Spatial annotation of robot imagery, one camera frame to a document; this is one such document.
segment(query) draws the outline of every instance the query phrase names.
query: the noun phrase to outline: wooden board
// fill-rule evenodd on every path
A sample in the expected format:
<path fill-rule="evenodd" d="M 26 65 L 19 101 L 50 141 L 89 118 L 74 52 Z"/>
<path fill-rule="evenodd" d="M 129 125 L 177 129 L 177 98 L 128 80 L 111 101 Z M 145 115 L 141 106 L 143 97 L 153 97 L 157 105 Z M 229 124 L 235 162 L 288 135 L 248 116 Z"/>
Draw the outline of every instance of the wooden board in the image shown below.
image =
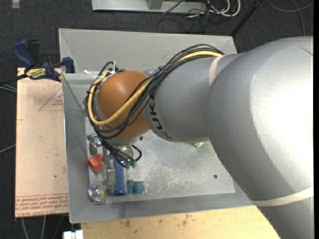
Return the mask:
<path fill-rule="evenodd" d="M 82 223 L 85 239 L 279 239 L 255 207 Z"/>

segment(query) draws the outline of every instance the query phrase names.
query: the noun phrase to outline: blue object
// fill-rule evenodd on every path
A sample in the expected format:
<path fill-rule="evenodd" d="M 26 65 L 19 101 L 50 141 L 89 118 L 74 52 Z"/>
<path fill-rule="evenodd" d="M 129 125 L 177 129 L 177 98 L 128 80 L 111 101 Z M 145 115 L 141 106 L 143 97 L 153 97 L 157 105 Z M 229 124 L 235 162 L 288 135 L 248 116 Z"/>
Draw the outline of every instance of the blue object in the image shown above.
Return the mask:
<path fill-rule="evenodd" d="M 62 64 L 65 66 L 67 73 L 71 73 L 71 74 L 75 73 L 74 63 L 70 57 L 62 58 Z"/>
<path fill-rule="evenodd" d="M 26 48 L 26 40 L 21 40 L 15 44 L 13 51 L 17 58 L 27 64 L 27 68 L 35 66 L 35 61 Z"/>
<path fill-rule="evenodd" d="M 112 187 L 114 196 L 127 194 L 127 169 L 115 161 L 115 183 Z"/>
<path fill-rule="evenodd" d="M 133 194 L 133 189 L 134 189 L 134 182 L 128 181 L 128 183 L 127 183 L 127 190 L 128 190 L 127 194 L 128 195 Z"/>
<path fill-rule="evenodd" d="M 145 186 L 142 182 L 135 182 L 133 187 L 134 194 L 142 194 L 145 191 Z"/>
<path fill-rule="evenodd" d="M 33 80 L 40 80 L 40 79 L 48 79 L 48 80 L 54 80 L 54 81 L 58 81 L 60 82 L 60 76 L 61 74 L 59 74 L 58 72 L 56 72 L 54 70 L 54 68 L 52 68 L 50 66 L 49 63 L 45 62 L 43 63 L 42 67 L 34 67 L 35 66 L 35 61 L 32 58 L 31 54 L 29 53 L 27 46 L 26 46 L 26 40 L 21 40 L 19 42 L 17 42 L 14 47 L 13 47 L 13 51 L 15 53 L 15 55 L 17 56 L 17 58 L 23 62 L 25 62 L 27 64 L 26 68 L 24 69 L 24 73 L 26 74 L 29 70 L 31 69 L 35 69 L 35 73 L 33 75 L 28 75 L 29 78 L 33 79 Z M 66 68 L 66 73 L 75 73 L 75 67 L 74 67 L 74 63 L 73 60 L 70 57 L 65 57 L 62 59 L 61 62 L 62 65 L 65 66 Z M 41 70 L 42 68 L 45 69 L 44 72 L 40 72 L 40 75 L 37 74 L 37 69 Z"/>

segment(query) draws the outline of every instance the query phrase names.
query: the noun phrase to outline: white cable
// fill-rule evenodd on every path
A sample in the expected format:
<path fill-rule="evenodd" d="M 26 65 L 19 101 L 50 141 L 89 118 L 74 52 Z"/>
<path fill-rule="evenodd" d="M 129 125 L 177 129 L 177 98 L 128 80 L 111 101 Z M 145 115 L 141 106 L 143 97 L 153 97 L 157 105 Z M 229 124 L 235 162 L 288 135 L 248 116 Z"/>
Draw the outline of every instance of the white cable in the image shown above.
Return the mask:
<path fill-rule="evenodd" d="M 209 0 L 207 0 L 208 4 L 211 6 L 211 8 L 213 10 L 209 10 L 209 12 L 211 13 L 215 13 L 215 14 L 220 14 L 222 16 L 225 16 L 225 17 L 233 17 L 233 16 L 236 16 L 239 11 L 240 11 L 240 8 L 241 8 L 241 3 L 240 3 L 240 0 L 236 0 L 236 3 L 237 3 L 237 10 L 234 12 L 234 13 L 227 13 L 229 10 L 230 10 L 230 1 L 229 0 L 226 0 L 227 1 L 227 9 L 223 9 L 223 10 L 217 10 L 211 3 Z"/>
<path fill-rule="evenodd" d="M 223 9 L 223 10 L 217 10 L 212 4 L 211 4 L 211 1 L 210 0 L 206 0 L 208 2 L 208 4 L 212 7 L 213 10 L 209 10 L 209 12 L 212 12 L 212 13 L 216 13 L 216 14 L 223 14 L 225 12 L 228 12 L 229 9 L 230 9 L 230 1 L 229 0 L 226 0 L 227 1 L 227 9 Z"/>
<path fill-rule="evenodd" d="M 232 14 L 225 14 L 225 13 L 222 13 L 223 16 L 225 17 L 233 17 L 233 16 L 236 16 L 239 11 L 240 11 L 240 7 L 241 7 L 241 3 L 240 3 L 240 0 L 236 0 L 237 1 L 237 11 L 235 13 L 232 13 Z"/>

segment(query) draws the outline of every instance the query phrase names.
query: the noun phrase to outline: blue clamp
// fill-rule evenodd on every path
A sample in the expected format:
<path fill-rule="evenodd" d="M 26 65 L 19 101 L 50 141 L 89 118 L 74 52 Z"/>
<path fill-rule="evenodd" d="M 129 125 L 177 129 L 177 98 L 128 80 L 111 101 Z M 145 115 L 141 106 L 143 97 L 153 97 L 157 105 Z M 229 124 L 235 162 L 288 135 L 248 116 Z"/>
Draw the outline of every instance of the blue clamp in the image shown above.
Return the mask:
<path fill-rule="evenodd" d="M 13 47 L 13 51 L 19 60 L 27 64 L 24 73 L 29 78 L 33 80 L 48 79 L 58 82 L 61 81 L 61 74 L 56 72 L 49 63 L 44 62 L 42 67 L 35 67 L 35 61 L 27 49 L 26 40 L 17 42 Z M 60 65 L 65 66 L 66 73 L 75 73 L 74 63 L 70 57 L 63 58 Z"/>

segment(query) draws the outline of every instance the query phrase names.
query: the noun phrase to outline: cardboard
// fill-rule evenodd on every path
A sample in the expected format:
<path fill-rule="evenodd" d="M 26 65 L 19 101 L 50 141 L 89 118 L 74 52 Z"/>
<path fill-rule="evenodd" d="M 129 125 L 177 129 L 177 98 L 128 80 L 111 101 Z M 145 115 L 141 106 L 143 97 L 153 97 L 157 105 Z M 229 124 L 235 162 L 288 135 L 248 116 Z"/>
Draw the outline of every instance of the cardboard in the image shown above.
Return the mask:
<path fill-rule="evenodd" d="M 62 98 L 59 82 L 17 82 L 16 218 L 68 212 Z"/>

